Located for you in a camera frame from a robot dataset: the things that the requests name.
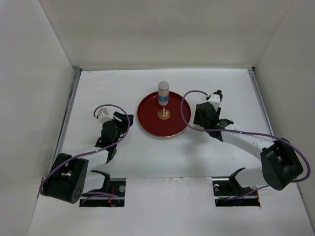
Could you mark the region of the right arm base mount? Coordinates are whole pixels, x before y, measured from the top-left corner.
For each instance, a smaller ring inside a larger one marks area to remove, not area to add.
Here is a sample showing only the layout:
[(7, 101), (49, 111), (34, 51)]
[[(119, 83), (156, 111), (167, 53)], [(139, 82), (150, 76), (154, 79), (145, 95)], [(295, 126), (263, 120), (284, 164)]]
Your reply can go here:
[(215, 205), (217, 207), (259, 207), (260, 199), (251, 187), (241, 187), (229, 178), (212, 179)]

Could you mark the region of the tall blue label spice jar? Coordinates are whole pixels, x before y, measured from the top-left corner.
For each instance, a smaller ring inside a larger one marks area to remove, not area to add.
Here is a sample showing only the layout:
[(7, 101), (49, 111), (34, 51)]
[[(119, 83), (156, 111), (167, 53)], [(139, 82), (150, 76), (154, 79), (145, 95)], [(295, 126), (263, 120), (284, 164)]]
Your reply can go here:
[(161, 81), (158, 84), (158, 103), (161, 106), (166, 106), (169, 101), (169, 83)]

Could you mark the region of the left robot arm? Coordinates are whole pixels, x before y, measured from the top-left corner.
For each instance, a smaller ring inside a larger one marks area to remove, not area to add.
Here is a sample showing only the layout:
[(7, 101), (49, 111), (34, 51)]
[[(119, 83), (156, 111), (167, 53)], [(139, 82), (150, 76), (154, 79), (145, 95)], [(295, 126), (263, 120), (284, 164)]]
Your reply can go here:
[(39, 187), (39, 194), (70, 204), (82, 196), (114, 198), (110, 192), (110, 175), (98, 171), (99, 165), (111, 162), (117, 152), (118, 143), (124, 139), (133, 125), (134, 116), (113, 113), (102, 124), (100, 137), (91, 151), (72, 156), (59, 153), (52, 168)]

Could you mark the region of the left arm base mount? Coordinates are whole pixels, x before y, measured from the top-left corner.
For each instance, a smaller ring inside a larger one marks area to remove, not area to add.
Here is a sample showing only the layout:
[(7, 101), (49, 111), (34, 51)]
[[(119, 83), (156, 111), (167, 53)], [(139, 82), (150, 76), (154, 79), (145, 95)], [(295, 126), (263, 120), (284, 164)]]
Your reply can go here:
[(84, 194), (79, 200), (79, 207), (124, 207), (126, 179), (111, 178), (105, 181), (101, 189), (94, 194)]

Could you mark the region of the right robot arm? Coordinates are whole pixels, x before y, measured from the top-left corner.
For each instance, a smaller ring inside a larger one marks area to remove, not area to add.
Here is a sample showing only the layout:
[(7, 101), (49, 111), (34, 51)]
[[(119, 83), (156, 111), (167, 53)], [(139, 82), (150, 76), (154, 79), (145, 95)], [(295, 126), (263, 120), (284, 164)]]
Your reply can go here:
[(249, 135), (234, 122), (220, 119), (221, 109), (205, 102), (196, 105), (193, 124), (199, 125), (211, 137), (234, 145), (256, 157), (262, 166), (262, 179), (275, 190), (283, 190), (303, 173), (303, 167), (292, 145), (285, 139)]

